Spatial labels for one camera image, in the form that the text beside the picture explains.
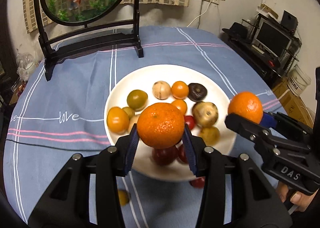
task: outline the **red fruit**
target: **red fruit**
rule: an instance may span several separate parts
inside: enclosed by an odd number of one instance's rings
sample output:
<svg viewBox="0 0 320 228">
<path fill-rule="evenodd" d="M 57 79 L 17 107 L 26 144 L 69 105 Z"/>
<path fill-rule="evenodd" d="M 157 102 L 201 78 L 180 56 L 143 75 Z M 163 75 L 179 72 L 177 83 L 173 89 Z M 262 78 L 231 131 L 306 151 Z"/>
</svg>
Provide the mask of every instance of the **red fruit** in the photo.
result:
<svg viewBox="0 0 320 228">
<path fill-rule="evenodd" d="M 184 151 L 184 146 L 183 145 L 181 145 L 178 148 L 178 157 L 183 163 L 188 163 L 188 159 L 187 159 L 186 153 Z"/>
<path fill-rule="evenodd" d="M 152 158 L 159 166 L 166 166 L 175 161 L 178 157 L 178 149 L 176 146 L 167 149 L 153 149 Z"/>
<path fill-rule="evenodd" d="M 195 188 L 204 188 L 205 177 L 200 177 L 189 182 Z"/>
<path fill-rule="evenodd" d="M 191 115 L 184 116 L 184 121 L 188 124 L 189 130 L 192 130 L 196 125 L 195 119 Z"/>
</svg>

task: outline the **human hand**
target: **human hand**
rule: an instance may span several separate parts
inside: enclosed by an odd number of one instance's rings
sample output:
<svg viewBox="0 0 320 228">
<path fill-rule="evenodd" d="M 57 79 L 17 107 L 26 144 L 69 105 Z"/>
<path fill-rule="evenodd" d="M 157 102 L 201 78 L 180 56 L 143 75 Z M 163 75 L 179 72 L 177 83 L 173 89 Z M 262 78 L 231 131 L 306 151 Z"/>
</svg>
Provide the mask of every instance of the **human hand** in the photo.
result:
<svg viewBox="0 0 320 228">
<path fill-rule="evenodd" d="M 287 185 L 283 184 L 282 182 L 278 183 L 276 192 L 279 195 L 282 202 L 286 200 L 288 191 L 289 188 Z M 312 202 L 317 192 L 318 190 L 313 195 L 307 196 L 297 191 L 291 196 L 290 202 L 298 206 L 296 211 L 304 212 L 309 206 L 309 204 Z"/>
</svg>

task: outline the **table screen ornament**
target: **table screen ornament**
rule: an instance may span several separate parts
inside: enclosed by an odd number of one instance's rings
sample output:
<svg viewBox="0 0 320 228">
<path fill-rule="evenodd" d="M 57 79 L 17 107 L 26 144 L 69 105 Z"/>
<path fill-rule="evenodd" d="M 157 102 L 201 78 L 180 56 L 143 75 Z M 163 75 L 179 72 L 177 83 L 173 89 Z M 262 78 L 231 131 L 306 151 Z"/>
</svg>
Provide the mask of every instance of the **table screen ornament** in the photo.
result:
<svg viewBox="0 0 320 228">
<path fill-rule="evenodd" d="M 50 81 L 52 72 L 57 63 L 62 63 L 67 58 L 75 58 L 88 54 L 100 48 L 110 49 L 113 45 L 125 44 L 134 46 L 139 58 L 143 57 L 143 49 L 139 37 L 139 0 L 133 3 L 133 18 L 110 22 L 97 26 L 88 26 L 114 10 L 122 0 L 34 0 L 36 22 L 39 29 L 39 43 L 45 57 L 45 77 Z M 52 21 L 64 26 L 84 26 L 72 32 L 49 39 L 44 30 L 41 13 L 47 15 Z M 51 45 L 64 39 L 88 33 L 98 29 L 105 29 L 123 25 L 132 25 L 132 32 L 114 33 L 92 37 L 69 45 L 60 46 L 57 50 Z"/>
</svg>

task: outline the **bucket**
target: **bucket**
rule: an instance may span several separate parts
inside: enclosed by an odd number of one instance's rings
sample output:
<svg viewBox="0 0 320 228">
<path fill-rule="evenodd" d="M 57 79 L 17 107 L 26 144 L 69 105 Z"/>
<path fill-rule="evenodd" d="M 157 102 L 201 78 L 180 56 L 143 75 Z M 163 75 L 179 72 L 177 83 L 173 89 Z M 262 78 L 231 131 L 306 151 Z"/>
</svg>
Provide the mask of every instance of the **bucket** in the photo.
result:
<svg viewBox="0 0 320 228">
<path fill-rule="evenodd" d="M 299 96 L 310 84 L 311 78 L 302 72 L 300 67 L 296 65 L 288 79 L 288 88 L 295 96 Z"/>
</svg>

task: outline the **keyboard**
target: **keyboard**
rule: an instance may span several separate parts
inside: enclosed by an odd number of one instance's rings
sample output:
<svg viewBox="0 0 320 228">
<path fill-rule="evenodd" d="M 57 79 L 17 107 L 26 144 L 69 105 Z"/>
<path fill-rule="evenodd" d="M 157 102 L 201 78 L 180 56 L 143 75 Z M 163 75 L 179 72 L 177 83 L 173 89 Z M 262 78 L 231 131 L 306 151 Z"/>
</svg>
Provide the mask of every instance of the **keyboard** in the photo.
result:
<svg viewBox="0 0 320 228">
<path fill-rule="evenodd" d="M 260 48 L 258 48 L 256 45 L 252 45 L 252 47 L 256 50 L 256 51 L 258 51 L 260 54 L 264 54 L 264 51 L 262 51 Z"/>
</svg>

